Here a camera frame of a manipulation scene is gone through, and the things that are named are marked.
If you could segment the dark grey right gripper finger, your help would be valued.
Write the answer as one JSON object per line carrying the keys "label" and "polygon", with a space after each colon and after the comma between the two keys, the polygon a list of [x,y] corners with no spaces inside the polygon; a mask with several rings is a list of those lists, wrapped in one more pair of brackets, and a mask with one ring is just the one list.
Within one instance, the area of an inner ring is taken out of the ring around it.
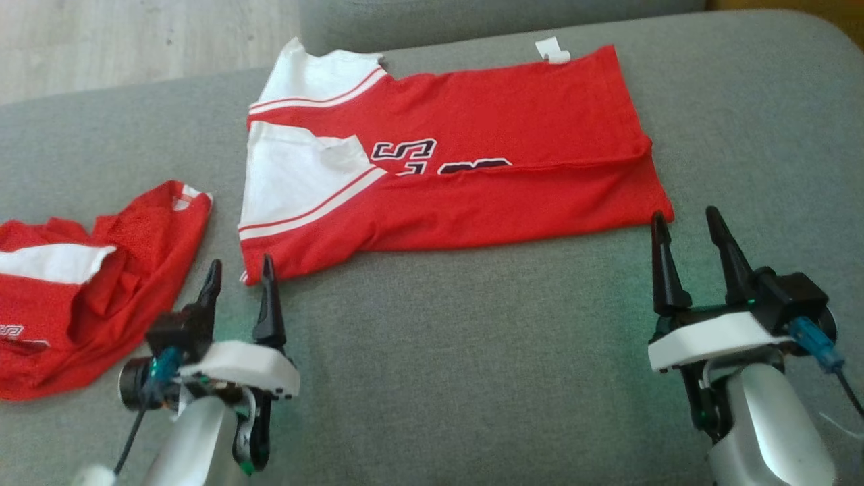
{"label": "dark grey right gripper finger", "polygon": [[672,316],[693,304],[691,295],[682,287],[671,246],[666,218],[656,211],[651,220],[651,273],[653,308],[658,316]]}
{"label": "dark grey right gripper finger", "polygon": [[732,236],[721,212],[715,206],[707,206],[706,219],[713,245],[718,250],[723,279],[726,284],[725,301],[728,305],[750,304],[756,299],[751,279],[753,269]]}

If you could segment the wide grey sofa chaise cushion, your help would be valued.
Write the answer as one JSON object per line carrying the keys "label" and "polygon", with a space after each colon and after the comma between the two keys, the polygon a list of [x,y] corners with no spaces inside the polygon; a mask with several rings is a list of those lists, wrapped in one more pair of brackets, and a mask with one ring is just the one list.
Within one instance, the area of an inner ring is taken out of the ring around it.
{"label": "wide grey sofa chaise cushion", "polygon": [[[612,44],[676,213],[697,305],[725,288],[705,221],[719,207],[754,267],[830,297],[864,399],[864,51],[790,10],[688,13],[387,53],[416,73],[516,65],[558,37]],[[90,225],[177,178],[214,196],[179,304],[224,263],[216,335],[247,340],[240,283],[246,113],[268,68],[0,105],[0,221]],[[273,407],[261,486],[706,486],[709,440],[678,373],[654,373],[650,231],[365,253],[280,284],[300,395]]]}

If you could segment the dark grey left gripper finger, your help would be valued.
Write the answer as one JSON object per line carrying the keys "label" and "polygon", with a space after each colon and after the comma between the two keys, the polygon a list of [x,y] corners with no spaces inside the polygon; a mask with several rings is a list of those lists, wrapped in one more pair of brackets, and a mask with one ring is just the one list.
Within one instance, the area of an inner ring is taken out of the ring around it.
{"label": "dark grey left gripper finger", "polygon": [[222,261],[212,261],[197,301],[181,310],[184,329],[192,333],[213,333],[215,307],[222,286],[222,268]]}
{"label": "dark grey left gripper finger", "polygon": [[258,345],[283,350],[287,337],[283,311],[281,310],[281,299],[278,287],[277,271],[271,255],[263,255],[263,268],[261,273],[263,293],[259,316],[253,329],[253,340]]}

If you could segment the red white sports jersey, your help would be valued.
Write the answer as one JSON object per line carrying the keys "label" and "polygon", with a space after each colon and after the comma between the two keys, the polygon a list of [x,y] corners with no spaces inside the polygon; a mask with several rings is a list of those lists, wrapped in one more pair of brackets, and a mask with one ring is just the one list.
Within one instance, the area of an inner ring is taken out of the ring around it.
{"label": "red white sports jersey", "polygon": [[398,79],[281,50],[247,117],[243,284],[358,253],[451,251],[675,219],[616,49]]}

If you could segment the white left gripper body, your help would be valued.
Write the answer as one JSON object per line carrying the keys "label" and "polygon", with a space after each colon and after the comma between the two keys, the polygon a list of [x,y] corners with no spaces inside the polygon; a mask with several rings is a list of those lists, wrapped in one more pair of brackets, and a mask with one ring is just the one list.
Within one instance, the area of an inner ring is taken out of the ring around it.
{"label": "white left gripper body", "polygon": [[177,371],[179,383],[201,377],[256,388],[280,399],[300,393],[300,373],[283,353],[238,340],[211,344],[198,362],[182,365]]}

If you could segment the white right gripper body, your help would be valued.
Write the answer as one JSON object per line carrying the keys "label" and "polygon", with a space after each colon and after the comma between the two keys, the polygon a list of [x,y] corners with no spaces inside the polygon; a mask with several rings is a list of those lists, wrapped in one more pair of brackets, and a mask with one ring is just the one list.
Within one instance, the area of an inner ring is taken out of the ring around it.
{"label": "white right gripper body", "polygon": [[658,319],[656,335],[647,355],[651,369],[672,367],[732,356],[762,346],[792,344],[787,334],[772,335],[750,311],[705,313],[676,312]]}

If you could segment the red white sports shorts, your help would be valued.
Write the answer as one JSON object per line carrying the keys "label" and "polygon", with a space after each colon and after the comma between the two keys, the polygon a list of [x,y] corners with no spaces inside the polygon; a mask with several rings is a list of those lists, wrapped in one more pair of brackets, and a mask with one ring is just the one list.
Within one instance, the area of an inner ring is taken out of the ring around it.
{"label": "red white sports shorts", "polygon": [[203,242],[212,194],[164,182],[88,230],[0,225],[0,400],[87,387],[171,310]]}

